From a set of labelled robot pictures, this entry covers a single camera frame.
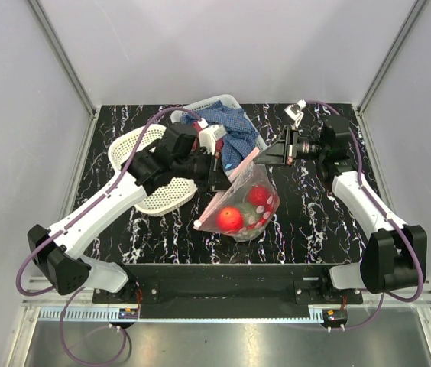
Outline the clear zip top bag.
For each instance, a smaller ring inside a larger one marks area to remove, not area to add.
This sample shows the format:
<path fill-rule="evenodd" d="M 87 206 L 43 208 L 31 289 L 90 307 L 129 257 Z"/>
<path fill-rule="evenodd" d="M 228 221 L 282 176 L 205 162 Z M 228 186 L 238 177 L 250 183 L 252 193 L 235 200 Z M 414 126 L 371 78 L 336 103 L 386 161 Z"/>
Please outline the clear zip top bag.
<path fill-rule="evenodd" d="M 280 197 L 267 169 L 256 164 L 255 148 L 229 175 L 230 188 L 218 192 L 193 228 L 232 237 L 236 242 L 256 239 L 270 223 L 280 205 Z"/>

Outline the red fake apple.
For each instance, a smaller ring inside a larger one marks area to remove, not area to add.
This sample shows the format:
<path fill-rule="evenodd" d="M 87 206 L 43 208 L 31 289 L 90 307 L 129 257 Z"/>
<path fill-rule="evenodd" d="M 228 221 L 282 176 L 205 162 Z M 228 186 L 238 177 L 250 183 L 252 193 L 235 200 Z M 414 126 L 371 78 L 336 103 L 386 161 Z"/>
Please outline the red fake apple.
<path fill-rule="evenodd" d="M 226 206 L 219 210 L 216 224 L 222 232 L 234 233 L 243 228 L 243 215 L 237 207 Z"/>

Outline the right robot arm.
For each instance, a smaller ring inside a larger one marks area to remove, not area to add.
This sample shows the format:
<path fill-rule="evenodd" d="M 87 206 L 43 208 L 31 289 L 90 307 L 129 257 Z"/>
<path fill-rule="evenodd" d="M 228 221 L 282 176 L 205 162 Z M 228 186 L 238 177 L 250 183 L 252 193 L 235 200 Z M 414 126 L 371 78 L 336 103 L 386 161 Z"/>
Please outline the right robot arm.
<path fill-rule="evenodd" d="M 426 231 L 420 225 L 407 224 L 372 190 L 362 173 L 361 154 L 349 156 L 350 146 L 357 147 L 358 140 L 348 120 L 331 115 L 324 119 L 318 139 L 303 137 L 294 127 L 286 127 L 254 162 L 289 167 L 298 160 L 313 161 L 319 179 L 345 204 L 365 234 L 361 260 L 332 267 L 329 277 L 318 283 L 322 300 L 335 303 L 345 290 L 354 288 L 414 302 L 426 280 Z M 413 296 L 397 294 L 409 287 L 416 289 Z"/>

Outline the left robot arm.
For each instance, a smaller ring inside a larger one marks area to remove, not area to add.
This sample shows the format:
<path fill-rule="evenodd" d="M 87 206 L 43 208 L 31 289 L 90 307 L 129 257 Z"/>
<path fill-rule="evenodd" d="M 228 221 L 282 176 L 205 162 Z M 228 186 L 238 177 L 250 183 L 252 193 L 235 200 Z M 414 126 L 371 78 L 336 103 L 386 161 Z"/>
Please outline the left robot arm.
<path fill-rule="evenodd" d="M 116 138 L 108 149 L 113 177 L 71 214 L 28 232 L 28 257 L 60 295 L 82 287 L 108 291 L 118 302 L 136 292 L 124 267 L 86 257 L 89 244 L 130 208 L 163 216 L 190 201 L 199 188 L 227 190 L 222 125 L 145 125 Z"/>

